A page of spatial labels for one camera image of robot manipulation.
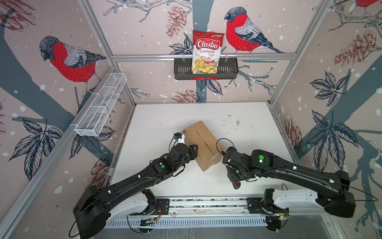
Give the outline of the brown cardboard express box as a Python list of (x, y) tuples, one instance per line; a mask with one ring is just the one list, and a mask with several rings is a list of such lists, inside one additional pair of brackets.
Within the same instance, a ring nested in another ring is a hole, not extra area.
[(198, 146), (196, 162), (203, 172), (221, 163), (223, 158), (221, 152), (224, 149), (203, 121), (188, 126), (185, 131), (185, 143)]

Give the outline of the red black utility knife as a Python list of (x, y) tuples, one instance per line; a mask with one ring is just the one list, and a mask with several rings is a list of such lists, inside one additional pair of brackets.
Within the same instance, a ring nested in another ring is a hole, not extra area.
[(232, 185), (233, 185), (233, 188), (237, 190), (241, 187), (241, 182), (240, 181), (232, 182)]

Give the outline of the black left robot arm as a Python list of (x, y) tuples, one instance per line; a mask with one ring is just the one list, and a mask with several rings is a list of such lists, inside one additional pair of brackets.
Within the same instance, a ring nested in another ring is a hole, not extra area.
[(87, 188), (73, 209), (78, 236), (89, 239), (99, 233), (111, 217), (111, 210), (127, 198), (161, 183), (187, 163), (198, 157), (198, 146), (178, 143), (169, 153), (152, 160), (142, 171), (115, 184), (98, 189), (95, 185)]

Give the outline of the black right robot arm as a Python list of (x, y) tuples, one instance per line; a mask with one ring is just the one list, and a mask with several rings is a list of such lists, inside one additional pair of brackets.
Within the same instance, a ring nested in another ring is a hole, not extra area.
[(255, 149), (251, 155), (239, 153), (231, 146), (222, 152), (222, 163), (234, 189), (241, 181), (258, 178), (284, 180), (317, 193), (315, 202), (326, 213), (341, 218), (352, 218), (356, 209), (354, 195), (349, 191), (350, 178), (345, 171), (334, 173), (317, 171), (289, 162), (273, 153)]

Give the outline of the Chuba cassava chips bag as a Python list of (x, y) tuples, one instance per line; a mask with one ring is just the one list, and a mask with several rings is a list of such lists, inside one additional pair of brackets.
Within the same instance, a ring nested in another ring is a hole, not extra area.
[(217, 74), (224, 34), (193, 31), (193, 74)]

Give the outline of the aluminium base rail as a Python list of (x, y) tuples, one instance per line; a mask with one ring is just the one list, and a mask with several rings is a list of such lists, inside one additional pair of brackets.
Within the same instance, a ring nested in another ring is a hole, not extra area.
[(133, 229), (148, 231), (157, 229), (266, 227), (278, 231), (288, 219), (297, 216), (321, 216), (318, 208), (292, 207), (275, 213), (260, 212), (260, 198), (199, 197), (158, 199), (158, 205), (149, 215), (127, 215), (121, 208), (118, 215), (106, 224), (107, 229)]

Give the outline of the white mesh wall shelf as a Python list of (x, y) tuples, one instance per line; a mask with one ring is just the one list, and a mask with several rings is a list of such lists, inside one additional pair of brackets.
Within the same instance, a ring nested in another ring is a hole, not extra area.
[(95, 137), (100, 135), (126, 80), (123, 73), (111, 73), (104, 76), (101, 89), (95, 94), (93, 102), (75, 128), (78, 135)]

